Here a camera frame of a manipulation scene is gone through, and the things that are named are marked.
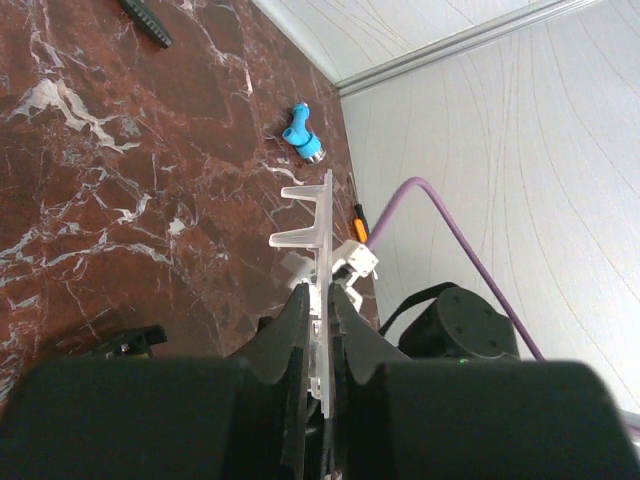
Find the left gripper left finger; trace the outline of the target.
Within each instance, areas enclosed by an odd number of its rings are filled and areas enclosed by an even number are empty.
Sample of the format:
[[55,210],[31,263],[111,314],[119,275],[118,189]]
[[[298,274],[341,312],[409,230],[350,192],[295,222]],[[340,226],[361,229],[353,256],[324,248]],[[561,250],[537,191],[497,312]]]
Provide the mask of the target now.
[[44,363],[1,421],[5,479],[299,479],[310,292],[226,358]]

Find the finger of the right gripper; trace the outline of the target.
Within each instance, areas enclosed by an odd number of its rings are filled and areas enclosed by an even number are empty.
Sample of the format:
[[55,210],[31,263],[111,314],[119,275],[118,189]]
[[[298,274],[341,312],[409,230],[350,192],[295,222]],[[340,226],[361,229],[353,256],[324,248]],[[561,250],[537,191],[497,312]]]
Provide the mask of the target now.
[[126,329],[84,353],[84,356],[152,357],[152,348],[165,342],[166,331],[159,324]]

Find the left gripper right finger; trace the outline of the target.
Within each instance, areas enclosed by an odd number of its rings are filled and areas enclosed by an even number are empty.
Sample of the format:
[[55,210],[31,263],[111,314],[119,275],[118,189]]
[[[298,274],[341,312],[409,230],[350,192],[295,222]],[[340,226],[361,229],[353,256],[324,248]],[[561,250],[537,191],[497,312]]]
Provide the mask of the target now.
[[572,361],[335,364],[346,479],[627,479],[631,441]]

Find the clear plastic fuse box lid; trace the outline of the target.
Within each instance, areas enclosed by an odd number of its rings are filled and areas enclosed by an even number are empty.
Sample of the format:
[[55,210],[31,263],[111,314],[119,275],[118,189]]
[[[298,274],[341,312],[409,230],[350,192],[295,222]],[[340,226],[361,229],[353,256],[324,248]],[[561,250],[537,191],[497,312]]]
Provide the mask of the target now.
[[309,369],[308,391],[320,401],[323,417],[334,414],[334,374],[331,365],[328,294],[332,282],[333,175],[328,170],[321,185],[284,187],[283,198],[315,203],[311,226],[274,233],[269,245],[275,248],[304,248],[314,254],[309,284]]

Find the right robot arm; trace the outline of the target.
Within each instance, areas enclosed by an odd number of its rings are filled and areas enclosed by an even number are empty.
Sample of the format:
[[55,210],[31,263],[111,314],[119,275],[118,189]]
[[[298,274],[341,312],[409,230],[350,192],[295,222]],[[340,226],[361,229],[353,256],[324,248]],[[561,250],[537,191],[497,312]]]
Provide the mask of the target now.
[[[345,288],[333,282],[327,291],[327,318],[333,340],[331,355],[351,366],[358,362],[378,365],[388,362],[514,362],[521,355],[516,341],[514,320],[500,314],[480,295],[445,282],[423,289],[407,297],[378,330],[372,328],[349,301]],[[397,345],[391,344],[386,333],[407,310],[430,302],[426,309],[403,331]],[[255,336],[226,358],[245,358],[266,353],[273,362],[276,355],[284,355],[291,342],[283,341],[277,333],[280,318],[263,317]],[[114,360],[121,358],[151,358],[152,347],[167,342],[167,334],[158,324],[126,329],[80,358]]]

